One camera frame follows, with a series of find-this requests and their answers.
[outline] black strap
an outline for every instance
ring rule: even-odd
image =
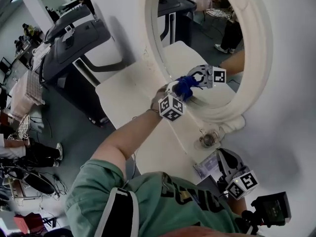
[[[102,237],[130,237],[133,220],[133,199],[129,192],[118,188],[111,213],[105,224]]]
[[[139,228],[137,197],[133,192],[113,188],[94,237],[136,237]]]

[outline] round mirror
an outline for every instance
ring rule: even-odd
[[[223,82],[192,88],[194,103],[222,107],[238,91],[244,68],[244,46],[238,17],[228,0],[159,0],[158,31],[173,80],[209,64],[225,69]]]
[[[273,41],[262,0],[141,0],[146,56],[167,81],[195,66],[225,69],[226,83],[193,89],[189,110],[206,122],[243,114],[269,76]]]

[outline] shoe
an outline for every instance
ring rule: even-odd
[[[226,50],[222,49],[220,44],[216,44],[214,47],[215,47],[218,51],[221,51],[222,53],[228,53],[227,49],[226,49]]]
[[[57,143],[56,149],[59,150],[60,157],[57,158],[57,160],[63,159],[63,147],[60,143]]]
[[[59,161],[55,160],[53,167],[59,167],[59,164],[60,164]]]
[[[235,52],[235,49],[228,48],[228,52],[229,52],[230,54],[233,54],[233,53]]]

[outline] treadmill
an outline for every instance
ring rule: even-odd
[[[62,14],[55,24],[48,30],[44,39],[44,43],[54,43],[56,38],[63,36],[72,28],[75,28],[76,26],[93,19],[94,17],[86,5],[66,12]]]
[[[57,39],[43,57],[39,81],[50,85],[96,125],[107,117],[95,87],[125,67],[101,20],[85,22]]]
[[[163,41],[170,36],[170,44],[183,41],[191,46],[194,11],[197,4],[190,0],[159,0],[158,18],[165,16],[164,31],[160,35]]]

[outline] white mirror frame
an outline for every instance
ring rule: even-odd
[[[159,0],[140,0],[140,36],[145,43],[143,59],[158,66],[167,80],[168,64],[158,34],[157,11]],[[273,36],[270,19],[262,0],[229,0],[238,17],[245,46],[245,67],[242,83],[227,105],[212,109],[205,102],[190,101],[190,112],[201,120],[226,122],[242,115],[261,95],[272,64]]]

